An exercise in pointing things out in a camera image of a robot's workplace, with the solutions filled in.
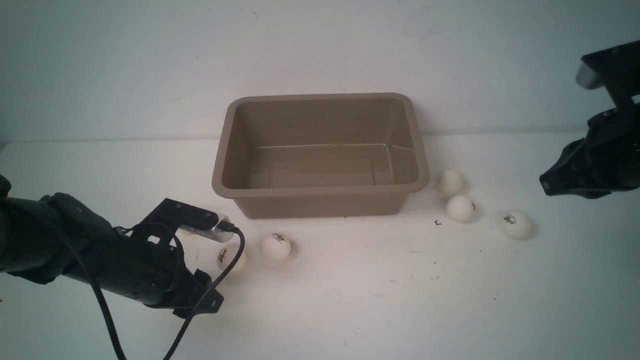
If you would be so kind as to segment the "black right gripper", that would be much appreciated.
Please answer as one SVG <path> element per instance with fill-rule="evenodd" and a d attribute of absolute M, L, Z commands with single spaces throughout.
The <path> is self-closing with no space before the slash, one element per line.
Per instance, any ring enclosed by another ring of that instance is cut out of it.
<path fill-rule="evenodd" d="M 640 186 L 639 109 L 610 109 L 587 122 L 585 137 L 562 150 L 555 164 L 539 176 L 547 196 L 599 199 Z"/>

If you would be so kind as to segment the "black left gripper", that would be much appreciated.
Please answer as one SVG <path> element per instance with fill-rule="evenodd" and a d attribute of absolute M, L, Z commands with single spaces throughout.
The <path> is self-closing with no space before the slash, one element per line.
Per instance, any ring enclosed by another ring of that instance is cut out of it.
<path fill-rule="evenodd" d="M 174 241 L 158 244 L 157 237 L 141 239 L 115 228 L 114 236 L 93 248 L 93 276 L 99 287 L 151 309 L 171 310 L 187 319 L 190 313 L 217 313 L 224 297 L 210 290 L 212 278 L 190 271 L 185 249 Z"/>

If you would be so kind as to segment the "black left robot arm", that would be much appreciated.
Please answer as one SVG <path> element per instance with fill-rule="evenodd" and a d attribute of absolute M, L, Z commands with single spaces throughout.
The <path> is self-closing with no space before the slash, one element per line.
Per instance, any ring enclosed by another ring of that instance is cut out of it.
<path fill-rule="evenodd" d="M 207 292 L 212 278 L 190 271 L 185 251 L 172 244 L 178 229 L 206 234 L 222 215 L 165 198 L 131 232 L 115 227 L 70 194 L 39 200 L 9 197 L 1 178 L 1 271 L 46 285 L 59 276 L 99 288 L 152 309 L 216 313 L 222 294 Z"/>

